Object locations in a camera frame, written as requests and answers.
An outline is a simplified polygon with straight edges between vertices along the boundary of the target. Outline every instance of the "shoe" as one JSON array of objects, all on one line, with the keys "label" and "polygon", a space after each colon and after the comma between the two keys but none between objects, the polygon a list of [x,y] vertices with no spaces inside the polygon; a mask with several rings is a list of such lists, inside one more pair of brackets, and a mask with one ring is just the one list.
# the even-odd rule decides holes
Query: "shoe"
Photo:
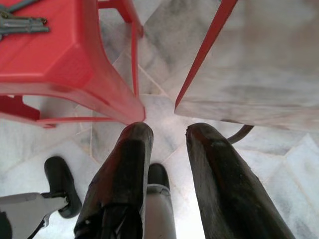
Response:
[{"label": "shoe", "polygon": [[150,165],[148,184],[160,184],[169,189],[169,180],[166,169],[159,163]]}]

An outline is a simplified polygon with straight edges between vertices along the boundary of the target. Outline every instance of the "red plastic chair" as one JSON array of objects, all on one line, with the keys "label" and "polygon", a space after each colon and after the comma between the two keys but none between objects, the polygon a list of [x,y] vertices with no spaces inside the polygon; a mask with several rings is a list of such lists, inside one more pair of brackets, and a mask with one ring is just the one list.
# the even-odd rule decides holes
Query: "red plastic chair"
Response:
[{"label": "red plastic chair", "polygon": [[200,49],[196,55],[196,58],[189,70],[189,73],[185,79],[185,82],[176,98],[175,102],[175,109],[179,105],[181,99],[185,95],[188,87],[190,86],[191,82],[196,76],[196,73],[198,72],[201,64],[203,63],[208,51],[214,44],[215,40],[217,39],[221,29],[225,25],[228,17],[230,16],[231,12],[233,11],[236,3],[238,0],[222,0],[218,11],[213,18],[213,21],[207,31],[207,34],[203,40],[202,45],[200,46]]},{"label": "red plastic chair", "polygon": [[[2,0],[1,4],[18,1]],[[134,93],[104,54],[98,8],[109,7],[132,23]],[[145,119],[137,76],[137,37],[143,35],[143,27],[131,0],[42,0],[15,14],[46,17],[50,32],[12,34],[0,41],[1,118],[42,127],[79,121],[130,124]],[[23,95],[68,99],[107,117],[41,119],[37,109],[23,103]]]}]

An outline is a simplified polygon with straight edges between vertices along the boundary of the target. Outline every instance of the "red plastic stool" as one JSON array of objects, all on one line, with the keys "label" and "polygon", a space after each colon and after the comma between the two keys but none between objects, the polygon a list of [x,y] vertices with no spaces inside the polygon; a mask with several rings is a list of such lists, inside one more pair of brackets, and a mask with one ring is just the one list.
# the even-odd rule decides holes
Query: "red plastic stool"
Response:
[{"label": "red plastic stool", "polygon": [[191,82],[196,76],[196,73],[198,72],[201,64],[203,63],[208,51],[214,44],[216,38],[218,37],[221,29],[225,25],[228,17],[230,16],[231,12],[233,11],[236,3],[238,0],[222,0],[221,4],[217,10],[217,13],[215,17],[213,18],[213,21],[207,31],[207,34],[203,40],[202,45],[200,46],[200,49],[196,55],[196,58],[189,70],[189,73],[185,79],[185,82],[176,98],[175,102],[175,109],[179,105],[181,99],[185,95],[185,92],[187,91],[188,87],[190,86]]},{"label": "red plastic stool", "polygon": [[[2,0],[10,6],[20,0]],[[134,93],[105,56],[98,8],[116,8],[132,23]],[[137,37],[143,27],[131,0],[42,0],[14,14],[43,16],[49,33],[12,34],[0,41],[0,117],[42,127],[56,123],[145,119],[138,99]],[[60,97],[108,117],[40,119],[23,95]]]}]

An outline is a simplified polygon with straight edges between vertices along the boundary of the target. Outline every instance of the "marble floor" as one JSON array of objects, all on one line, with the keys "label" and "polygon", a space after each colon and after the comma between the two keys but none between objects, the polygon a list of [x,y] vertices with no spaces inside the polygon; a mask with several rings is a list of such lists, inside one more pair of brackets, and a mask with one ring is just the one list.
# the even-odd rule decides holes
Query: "marble floor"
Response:
[{"label": "marble floor", "polygon": [[[134,0],[134,3],[145,25],[145,37],[139,45],[139,78],[141,99],[147,112],[146,123],[154,131],[151,162],[162,163],[168,171],[177,238],[204,239],[186,151],[186,128],[195,122],[207,122],[228,137],[241,125],[174,114],[174,98],[185,75],[173,77],[172,74],[177,68],[185,68],[187,72],[190,63],[183,59],[179,62],[165,53],[174,50],[169,49],[170,41],[183,43],[185,39],[179,39],[178,33],[165,37],[160,29],[153,34],[152,26],[160,16],[165,20],[166,6],[175,10],[177,20],[182,8],[169,0]],[[204,0],[197,6],[207,11],[203,22],[210,21],[207,15],[212,16],[214,11],[205,7],[209,3],[217,5],[219,1]],[[110,61],[131,84],[129,26],[122,22],[116,11],[109,9],[100,11],[100,25]],[[190,24],[181,26],[193,27]],[[200,44],[207,29],[194,29],[196,32],[191,37]],[[155,51],[154,45],[166,50]],[[196,47],[187,50],[188,56],[197,52]],[[25,97],[24,101],[40,109],[44,117],[99,115],[61,99]],[[44,162],[59,155],[68,163],[83,201],[90,181],[124,127],[121,123],[99,122],[68,123],[54,129],[42,129],[0,119],[0,196],[48,191]],[[319,238],[319,134],[258,126],[234,147],[259,177],[295,237]],[[76,218],[66,220],[53,213],[50,225],[40,230],[35,238],[73,238],[75,222]]]}]

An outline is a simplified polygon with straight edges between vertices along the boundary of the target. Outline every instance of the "black cable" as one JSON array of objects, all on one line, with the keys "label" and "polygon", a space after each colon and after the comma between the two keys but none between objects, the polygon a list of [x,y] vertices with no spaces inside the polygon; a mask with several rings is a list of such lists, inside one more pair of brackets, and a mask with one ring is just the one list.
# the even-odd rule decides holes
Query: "black cable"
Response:
[{"label": "black cable", "polygon": [[243,139],[252,129],[253,125],[247,125],[245,124],[244,126],[241,127],[241,129],[235,133],[234,135],[230,136],[227,140],[231,143],[234,144],[241,139]]}]

